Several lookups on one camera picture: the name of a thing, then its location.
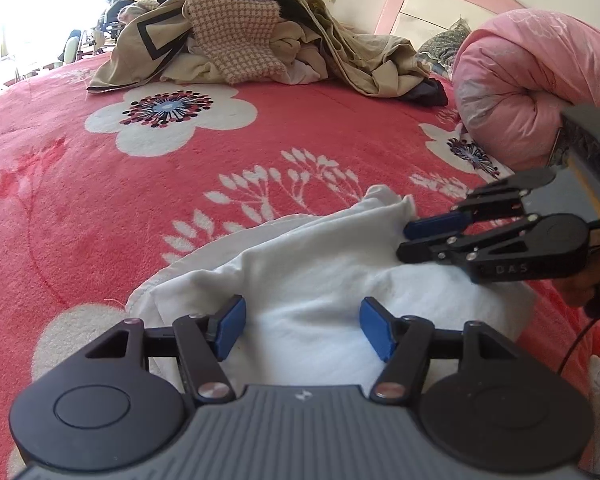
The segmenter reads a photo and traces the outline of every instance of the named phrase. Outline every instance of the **pillow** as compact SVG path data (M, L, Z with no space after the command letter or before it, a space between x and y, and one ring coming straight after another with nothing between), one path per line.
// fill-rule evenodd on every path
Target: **pillow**
M460 18L448 30L425 41L418 49L416 58L432 72L450 80L456 54L470 33L468 23Z

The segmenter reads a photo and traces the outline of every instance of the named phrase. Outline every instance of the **blue rubber tip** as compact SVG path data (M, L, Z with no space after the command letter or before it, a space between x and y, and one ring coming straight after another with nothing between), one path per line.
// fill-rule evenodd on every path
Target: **blue rubber tip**
M391 358L397 346L391 332L392 319L395 318L373 298L365 298L360 303L360 328L384 362Z
M461 233L471 225L471 220L471 215L463 211L414 220L404 228L404 236L407 240L418 240L444 233Z
M244 331L247 322L247 303L240 297L218 323L216 340L212 344L218 361L225 360Z

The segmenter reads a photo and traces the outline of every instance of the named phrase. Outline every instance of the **headboard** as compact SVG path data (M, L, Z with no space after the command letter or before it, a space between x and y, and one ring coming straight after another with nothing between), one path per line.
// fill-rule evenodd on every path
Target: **headboard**
M408 38L419 48L459 18L474 30L496 14L522 7L516 0L386 0L376 34Z

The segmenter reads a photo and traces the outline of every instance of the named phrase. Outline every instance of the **pink quilt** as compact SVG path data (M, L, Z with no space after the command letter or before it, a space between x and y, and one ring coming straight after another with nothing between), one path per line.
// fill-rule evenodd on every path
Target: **pink quilt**
M453 102L417 108L333 82L87 95L104 60L0 95L0 479L18 467L14 396L125 317L160 268L236 230L350 206L372 184L413 194L425 216L505 171L461 135ZM521 342L555 368L582 320L537 287L550 302ZM594 350L600 331L567 368L584 393Z
M510 10L474 30L454 65L460 117L515 170L543 165L569 104L600 108L600 31L571 16Z

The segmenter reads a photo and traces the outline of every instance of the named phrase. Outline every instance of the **checkered fabric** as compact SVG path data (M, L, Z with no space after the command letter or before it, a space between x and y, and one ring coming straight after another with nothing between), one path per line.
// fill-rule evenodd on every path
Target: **checkered fabric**
M185 0L182 13L229 84L285 72L269 46L280 16L273 0Z

